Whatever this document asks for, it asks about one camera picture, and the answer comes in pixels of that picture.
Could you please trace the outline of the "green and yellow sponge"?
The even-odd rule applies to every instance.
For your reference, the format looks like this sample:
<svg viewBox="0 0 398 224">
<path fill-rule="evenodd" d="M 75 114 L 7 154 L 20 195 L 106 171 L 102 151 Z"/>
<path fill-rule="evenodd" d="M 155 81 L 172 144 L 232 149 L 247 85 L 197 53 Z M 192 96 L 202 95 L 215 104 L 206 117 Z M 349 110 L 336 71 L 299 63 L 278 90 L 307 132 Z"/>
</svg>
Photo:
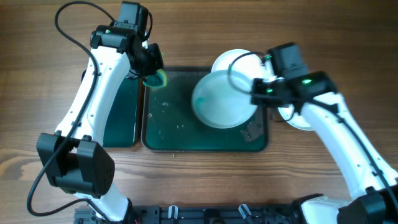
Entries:
<svg viewBox="0 0 398 224">
<path fill-rule="evenodd" d="M 149 88 L 164 88 L 167 86 L 167 74 L 163 69 L 158 69 L 154 75 L 149 75 L 143 81 Z"/>
</svg>

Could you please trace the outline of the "white plate with green stain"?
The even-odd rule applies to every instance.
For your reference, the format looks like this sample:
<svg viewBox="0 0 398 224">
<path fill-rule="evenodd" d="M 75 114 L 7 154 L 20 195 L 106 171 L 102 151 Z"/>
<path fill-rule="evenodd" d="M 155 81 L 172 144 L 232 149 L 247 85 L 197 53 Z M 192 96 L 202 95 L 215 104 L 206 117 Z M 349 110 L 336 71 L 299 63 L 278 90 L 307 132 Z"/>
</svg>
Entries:
<svg viewBox="0 0 398 224">
<path fill-rule="evenodd" d="M 246 122 L 257 110 L 251 103 L 252 80 L 242 73 L 218 70 L 205 75 L 192 91 L 191 106 L 205 125 L 234 128 Z"/>
</svg>

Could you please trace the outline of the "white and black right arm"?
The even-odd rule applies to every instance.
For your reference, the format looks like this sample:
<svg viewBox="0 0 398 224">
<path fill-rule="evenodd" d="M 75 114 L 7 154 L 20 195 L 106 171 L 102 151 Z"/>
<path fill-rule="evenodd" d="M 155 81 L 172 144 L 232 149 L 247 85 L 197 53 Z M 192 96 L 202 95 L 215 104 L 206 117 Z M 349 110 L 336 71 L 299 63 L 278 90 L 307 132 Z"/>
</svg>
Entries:
<svg viewBox="0 0 398 224">
<path fill-rule="evenodd" d="M 375 150 L 325 72 L 265 82 L 254 79 L 252 103 L 293 105 L 340 168 L 350 201 L 325 196 L 304 201 L 307 223 L 397 223 L 397 171 Z"/>
</svg>

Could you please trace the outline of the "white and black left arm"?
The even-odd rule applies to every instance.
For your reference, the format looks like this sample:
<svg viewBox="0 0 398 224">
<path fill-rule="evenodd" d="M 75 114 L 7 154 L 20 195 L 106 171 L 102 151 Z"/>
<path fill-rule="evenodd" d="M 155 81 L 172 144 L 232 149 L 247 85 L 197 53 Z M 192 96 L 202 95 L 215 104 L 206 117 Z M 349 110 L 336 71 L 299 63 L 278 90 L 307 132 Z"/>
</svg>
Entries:
<svg viewBox="0 0 398 224">
<path fill-rule="evenodd" d="M 90 47 L 83 50 L 89 61 L 73 103 L 53 134 L 40 134 L 37 152 L 43 168 L 27 197 L 27 210 L 37 217 L 58 213 L 85 202 L 106 223 L 129 223 L 131 201 L 113 182 L 115 163 L 103 147 L 108 116 L 122 82 L 161 74 L 162 55 L 149 44 L 151 31 L 134 25 L 98 26 Z M 49 212 L 36 212 L 32 199 L 42 177 L 76 200 Z"/>
</svg>

